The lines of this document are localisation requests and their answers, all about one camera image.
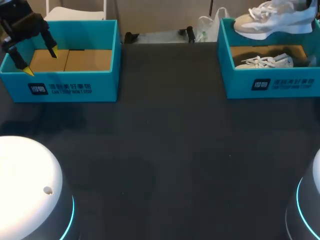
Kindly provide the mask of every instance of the cardboard box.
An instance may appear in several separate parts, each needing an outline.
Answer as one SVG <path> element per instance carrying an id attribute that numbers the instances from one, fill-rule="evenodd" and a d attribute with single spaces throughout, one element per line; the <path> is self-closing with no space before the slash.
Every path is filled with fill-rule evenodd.
<path id="1" fill-rule="evenodd" d="M 65 71 L 109 71 L 111 59 L 112 50 L 70 51 Z"/>
<path id="2" fill-rule="evenodd" d="M 8 54 L 2 62 L 0 77 L 13 101 L 115 102 L 121 63 L 117 21 L 48 23 L 58 44 L 58 59 L 50 56 L 39 35 L 17 44 L 34 76 L 17 69 Z"/>
<path id="3" fill-rule="evenodd" d="M 220 22 L 217 55 L 229 99 L 287 98 L 320 96 L 320 25 L 314 22 L 312 33 L 276 32 L 265 40 L 253 40 L 237 34 L 234 19 Z M 275 57 L 287 53 L 298 60 L 315 56 L 316 67 L 236 69 L 241 60 Z"/>
<path id="4" fill-rule="evenodd" d="M 66 67 L 69 50 L 58 50 L 58 58 L 51 56 L 47 49 L 35 50 L 30 68 L 34 73 L 63 72 Z"/>
<path id="5" fill-rule="evenodd" d="M 34 73 L 109 71 L 112 50 L 58 50 L 58 58 L 48 50 L 34 51 L 30 68 Z"/>

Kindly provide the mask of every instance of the white chair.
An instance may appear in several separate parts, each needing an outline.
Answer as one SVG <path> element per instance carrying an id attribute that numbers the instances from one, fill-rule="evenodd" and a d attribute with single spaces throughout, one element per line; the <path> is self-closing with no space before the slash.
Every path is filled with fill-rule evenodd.
<path id="1" fill-rule="evenodd" d="M 83 20 L 106 20 L 107 0 L 103 0 L 103 11 L 78 11 L 57 6 L 50 11 L 50 0 L 45 0 L 46 21 L 83 21 Z"/>

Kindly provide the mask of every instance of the dark tabletop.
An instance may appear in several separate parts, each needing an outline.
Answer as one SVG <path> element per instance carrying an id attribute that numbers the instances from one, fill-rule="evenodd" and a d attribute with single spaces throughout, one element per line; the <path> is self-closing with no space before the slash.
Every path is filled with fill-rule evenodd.
<path id="1" fill-rule="evenodd" d="M 285 239 L 320 99 L 227 100 L 214 43 L 122 49 L 116 103 L 14 104 L 0 85 L 0 134 L 57 157 L 83 240 Z"/>

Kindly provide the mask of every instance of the white sneaker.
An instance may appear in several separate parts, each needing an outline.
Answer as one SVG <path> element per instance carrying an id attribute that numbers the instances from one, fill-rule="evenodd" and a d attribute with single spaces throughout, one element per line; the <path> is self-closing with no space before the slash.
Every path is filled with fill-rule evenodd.
<path id="1" fill-rule="evenodd" d="M 307 34 L 317 15 L 317 0 L 307 7 L 306 0 L 271 0 L 249 9 L 238 17 L 234 30 L 249 39 L 264 40 L 275 32 Z"/>
<path id="2" fill-rule="evenodd" d="M 276 57 L 254 57 L 247 60 L 243 60 L 245 64 L 236 66 L 235 69 L 265 69 L 265 68 L 293 68 L 293 59 L 283 53 Z"/>

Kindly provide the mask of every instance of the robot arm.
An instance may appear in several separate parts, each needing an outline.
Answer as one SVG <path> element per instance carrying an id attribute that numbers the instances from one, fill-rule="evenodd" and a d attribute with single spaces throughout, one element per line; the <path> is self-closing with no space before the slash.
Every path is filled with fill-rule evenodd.
<path id="1" fill-rule="evenodd" d="M 0 24 L 8 37 L 1 48 L 8 53 L 18 69 L 33 76 L 33 72 L 16 48 L 16 44 L 41 34 L 51 56 L 57 58 L 58 46 L 41 14 L 34 13 L 27 0 L 0 0 Z"/>

